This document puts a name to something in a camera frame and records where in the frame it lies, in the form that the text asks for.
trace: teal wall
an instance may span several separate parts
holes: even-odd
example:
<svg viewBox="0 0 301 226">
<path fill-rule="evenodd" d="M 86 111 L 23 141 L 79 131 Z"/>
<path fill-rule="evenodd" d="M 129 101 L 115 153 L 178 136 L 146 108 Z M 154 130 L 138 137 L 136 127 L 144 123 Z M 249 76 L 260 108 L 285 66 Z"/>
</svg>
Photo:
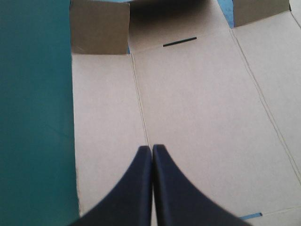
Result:
<svg viewBox="0 0 301 226">
<path fill-rule="evenodd" d="M 78 217 L 69 0 L 0 0 L 0 226 Z"/>
</svg>

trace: flattened cardboard box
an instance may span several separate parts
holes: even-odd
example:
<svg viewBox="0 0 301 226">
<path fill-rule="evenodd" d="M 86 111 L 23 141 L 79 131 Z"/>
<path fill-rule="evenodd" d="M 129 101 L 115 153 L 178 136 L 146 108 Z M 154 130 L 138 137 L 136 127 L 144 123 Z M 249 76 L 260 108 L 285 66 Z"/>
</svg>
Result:
<svg viewBox="0 0 301 226">
<path fill-rule="evenodd" d="M 130 56 L 74 57 L 79 198 L 86 207 L 97 204 L 117 183 L 140 143 L 164 143 L 199 190 L 239 217 L 301 206 L 300 181 L 267 114 L 252 65 L 215 0 L 204 0 L 194 9 L 162 21 L 156 15 L 147 20 L 132 15 Z M 286 31 L 298 34 L 296 27 Z M 272 36 L 281 32 L 279 27 L 270 29 L 270 41 L 278 41 Z M 163 47 L 191 37 L 197 39 Z M 270 51 L 264 45 L 262 50 Z M 113 109 L 118 113 L 110 114 Z M 119 144 L 132 149 L 120 150 Z M 113 157 L 122 165 L 117 173 L 115 164 L 106 163 Z M 298 210 L 285 216 L 287 225 L 301 221 Z M 266 222 L 273 221 L 267 216 L 252 221 L 255 226 Z"/>
</svg>

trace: cardboard flap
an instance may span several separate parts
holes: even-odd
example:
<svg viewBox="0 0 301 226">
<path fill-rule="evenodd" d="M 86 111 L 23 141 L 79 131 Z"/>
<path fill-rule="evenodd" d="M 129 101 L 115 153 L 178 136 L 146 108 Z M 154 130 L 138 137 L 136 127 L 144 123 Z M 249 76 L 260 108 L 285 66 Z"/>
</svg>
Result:
<svg viewBox="0 0 301 226">
<path fill-rule="evenodd" d="M 289 11 L 289 0 L 233 0 L 234 26 Z"/>
<path fill-rule="evenodd" d="M 79 54 L 126 54 L 129 4 L 73 0 L 71 49 Z"/>
<path fill-rule="evenodd" d="M 131 52 L 229 29 L 217 0 L 131 3 Z"/>
</svg>

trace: teal surface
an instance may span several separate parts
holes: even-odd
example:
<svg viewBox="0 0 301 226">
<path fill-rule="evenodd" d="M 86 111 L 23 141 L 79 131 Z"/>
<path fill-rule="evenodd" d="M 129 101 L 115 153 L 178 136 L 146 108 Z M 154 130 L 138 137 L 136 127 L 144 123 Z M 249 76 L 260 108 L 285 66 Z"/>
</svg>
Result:
<svg viewBox="0 0 301 226">
<path fill-rule="evenodd" d="M 0 226 L 78 218 L 69 0 L 0 0 Z"/>
</svg>

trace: cardboard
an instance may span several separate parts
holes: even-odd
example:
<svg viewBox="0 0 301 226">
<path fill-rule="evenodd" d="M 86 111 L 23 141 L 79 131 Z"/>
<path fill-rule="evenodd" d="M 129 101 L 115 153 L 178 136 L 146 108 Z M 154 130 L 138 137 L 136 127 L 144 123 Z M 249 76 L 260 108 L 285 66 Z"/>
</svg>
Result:
<svg viewBox="0 0 301 226">
<path fill-rule="evenodd" d="M 216 0 L 200 2 L 133 7 L 130 56 L 73 55 L 82 212 L 146 143 L 165 144 L 188 179 L 238 217 L 301 206 L 301 29 L 285 12 L 231 30 Z M 298 211 L 286 216 L 278 225 L 301 221 Z"/>
<path fill-rule="evenodd" d="M 120 180 L 146 144 L 130 56 L 72 56 L 81 215 Z"/>
<path fill-rule="evenodd" d="M 198 189 L 236 216 L 300 204 L 229 31 L 133 55 L 149 143 L 164 143 Z"/>
<path fill-rule="evenodd" d="M 129 4 L 72 0 L 71 49 L 79 54 L 126 54 Z"/>
<path fill-rule="evenodd" d="M 234 26 L 289 11 L 289 0 L 233 0 Z"/>
<path fill-rule="evenodd" d="M 234 29 L 291 161 L 301 169 L 301 29 L 290 12 Z"/>
<path fill-rule="evenodd" d="M 301 1 L 290 0 L 290 4 L 291 4 L 292 14 L 301 28 Z"/>
<path fill-rule="evenodd" d="M 276 213 L 264 213 L 261 218 L 248 220 L 254 226 L 300 226 L 301 208 L 281 210 Z"/>
<path fill-rule="evenodd" d="M 228 29 L 215 0 L 132 5 L 129 28 L 131 52 Z"/>
</svg>

